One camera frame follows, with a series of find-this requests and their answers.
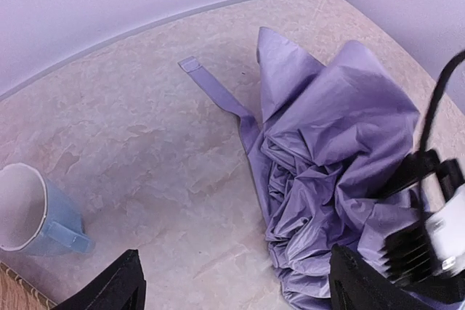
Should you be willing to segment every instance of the mug handle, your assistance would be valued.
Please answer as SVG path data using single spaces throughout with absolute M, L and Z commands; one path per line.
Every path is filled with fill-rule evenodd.
M 46 234 L 56 242 L 79 253 L 90 253 L 95 246 L 85 234 L 74 232 L 57 221 L 52 221 Z

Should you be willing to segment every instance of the purple strap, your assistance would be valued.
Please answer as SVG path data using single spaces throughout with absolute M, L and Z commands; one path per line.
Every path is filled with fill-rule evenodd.
M 220 82 L 205 69 L 195 57 L 188 57 L 179 66 L 200 86 L 202 90 L 226 112 L 240 119 L 239 136 L 247 155 L 260 134 L 259 127 L 250 110 L 246 109 Z

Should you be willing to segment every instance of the marbled surface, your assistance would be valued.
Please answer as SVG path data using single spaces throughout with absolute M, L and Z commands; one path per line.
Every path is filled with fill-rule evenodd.
M 137 248 L 146 309 L 287 309 L 237 121 L 177 65 L 195 55 L 259 119 L 262 25 L 323 63 L 345 41 L 363 42 L 426 108 L 434 81 L 344 0 L 254 0 L 145 31 L 0 102 L 0 166 L 39 169 L 78 204 L 97 241 L 88 256 L 2 261 L 60 302 Z M 448 97 L 432 142 L 443 157 L 465 156 L 465 116 Z

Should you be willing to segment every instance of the cup rim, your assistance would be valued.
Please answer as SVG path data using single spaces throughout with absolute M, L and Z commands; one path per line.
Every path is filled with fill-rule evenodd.
M 32 240 L 34 240 L 37 235 L 39 235 L 39 232 L 41 231 L 42 227 L 44 226 L 45 218 L 47 217 L 47 208 L 48 208 L 48 194 L 47 194 L 47 185 L 45 184 L 44 177 L 41 175 L 41 173 L 34 167 L 29 166 L 25 163 L 10 163 L 9 165 L 6 165 L 5 167 L 2 168 L 2 171 L 7 169 L 7 168 L 12 168 L 12 167 L 23 167 L 27 168 L 28 170 L 31 170 L 34 172 L 34 174 L 39 178 L 39 180 L 42 183 L 42 192 L 44 193 L 44 212 L 42 213 L 42 218 L 39 226 L 37 227 L 36 231 L 29 237 L 29 239 L 24 242 L 22 245 L 19 245 L 17 247 L 5 247 L 1 246 L 0 248 L 2 250 L 5 250 L 7 252 L 16 252 L 19 250 L 24 249 Z

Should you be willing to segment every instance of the purple cloth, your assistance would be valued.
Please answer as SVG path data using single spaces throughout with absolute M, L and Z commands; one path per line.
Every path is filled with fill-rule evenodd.
M 368 199 L 411 151 L 418 111 L 361 43 L 349 41 L 325 67 L 261 28 L 257 58 L 263 129 L 195 58 L 179 64 L 224 110 L 240 118 L 285 299 L 329 309 L 329 259 L 338 243 L 377 269 L 391 232 L 415 219 L 407 192 Z

